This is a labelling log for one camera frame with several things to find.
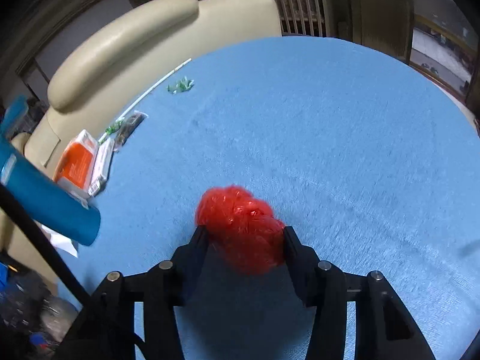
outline black cable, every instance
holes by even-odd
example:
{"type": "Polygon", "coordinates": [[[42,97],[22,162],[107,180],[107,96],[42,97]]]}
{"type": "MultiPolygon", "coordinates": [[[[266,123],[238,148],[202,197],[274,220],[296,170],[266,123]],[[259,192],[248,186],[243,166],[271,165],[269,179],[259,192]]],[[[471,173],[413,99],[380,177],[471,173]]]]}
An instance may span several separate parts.
{"type": "Polygon", "coordinates": [[[82,306],[94,312],[101,320],[105,321],[109,327],[114,328],[126,339],[129,339],[138,347],[138,349],[140,349],[143,357],[147,359],[145,341],[143,341],[136,333],[126,330],[116,321],[111,320],[102,309],[95,306],[90,295],[88,295],[85,288],[83,288],[78,282],[77,278],[68,268],[67,264],[65,264],[47,237],[45,237],[37,224],[30,218],[22,205],[2,184],[0,184],[0,208],[10,217],[13,223],[20,228],[35,249],[41,254],[46,263],[52,268],[58,278],[65,284],[66,288],[76,297],[82,306]]]}

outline white stick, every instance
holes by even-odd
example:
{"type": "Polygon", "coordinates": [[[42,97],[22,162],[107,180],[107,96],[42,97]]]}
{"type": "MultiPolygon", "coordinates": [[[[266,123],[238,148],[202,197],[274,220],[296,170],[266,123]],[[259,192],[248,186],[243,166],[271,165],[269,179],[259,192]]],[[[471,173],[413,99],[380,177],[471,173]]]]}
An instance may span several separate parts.
{"type": "MultiPolygon", "coordinates": [[[[188,64],[189,62],[191,61],[191,58],[187,59],[185,62],[182,62],[180,65],[178,65],[175,69],[171,70],[169,73],[167,73],[165,76],[163,76],[161,79],[159,79],[155,84],[153,84],[150,88],[148,88],[145,92],[143,92],[141,94],[141,96],[136,99],[131,105],[130,107],[128,107],[124,112],[122,112],[122,114],[117,118],[117,120],[115,120],[116,122],[118,122],[119,120],[123,119],[126,114],[128,114],[128,112],[130,112],[134,107],[135,105],[137,105],[139,102],[141,102],[143,100],[143,98],[145,96],[148,95],[148,93],[152,92],[153,89],[155,89],[157,86],[159,86],[163,81],[165,81],[168,77],[170,77],[173,73],[175,73],[176,71],[178,71],[180,68],[183,68],[186,64],[188,64]]],[[[107,137],[107,133],[105,132],[99,139],[99,141],[102,141],[104,140],[105,138],[107,137]]]]}

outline cream sofa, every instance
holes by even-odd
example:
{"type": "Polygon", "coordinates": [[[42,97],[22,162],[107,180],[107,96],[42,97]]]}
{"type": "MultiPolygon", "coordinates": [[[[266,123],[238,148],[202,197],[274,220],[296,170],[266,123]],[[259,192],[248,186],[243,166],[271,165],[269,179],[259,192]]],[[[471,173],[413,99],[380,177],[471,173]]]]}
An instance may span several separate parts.
{"type": "MultiPolygon", "coordinates": [[[[100,136],[136,96],[188,58],[227,45],[281,36],[274,0],[153,0],[106,25],[81,44],[52,77],[50,108],[19,151],[53,176],[67,143],[82,129],[100,136]]],[[[3,214],[0,232],[10,256],[55,275],[3,214]]]]}

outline red plastic bag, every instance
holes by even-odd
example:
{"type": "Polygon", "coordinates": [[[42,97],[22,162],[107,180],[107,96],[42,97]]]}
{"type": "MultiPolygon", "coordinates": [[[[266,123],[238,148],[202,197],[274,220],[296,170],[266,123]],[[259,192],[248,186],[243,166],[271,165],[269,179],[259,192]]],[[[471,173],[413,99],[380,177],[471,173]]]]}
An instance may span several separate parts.
{"type": "Polygon", "coordinates": [[[284,224],[270,206],[238,186],[211,188],[200,200],[195,223],[237,271],[263,274],[283,263],[284,224]]]}

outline blue tablecloth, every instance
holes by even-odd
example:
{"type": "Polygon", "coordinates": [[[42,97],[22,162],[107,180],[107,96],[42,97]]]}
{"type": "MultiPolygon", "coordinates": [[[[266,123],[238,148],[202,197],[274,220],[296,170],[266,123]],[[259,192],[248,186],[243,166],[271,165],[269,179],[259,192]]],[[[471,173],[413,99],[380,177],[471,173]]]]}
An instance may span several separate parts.
{"type": "MultiPolygon", "coordinates": [[[[78,259],[62,254],[89,291],[109,271],[169,258],[190,239],[202,193],[238,184],[322,259],[381,270],[438,360],[465,351],[480,327],[480,140],[426,78],[342,40],[272,38],[190,62],[138,109],[149,118],[114,156],[97,240],[78,259]],[[169,94],[184,75],[194,88],[169,94]]],[[[302,358],[314,312],[285,266],[240,276],[212,251],[176,309],[187,360],[302,358]]]]}

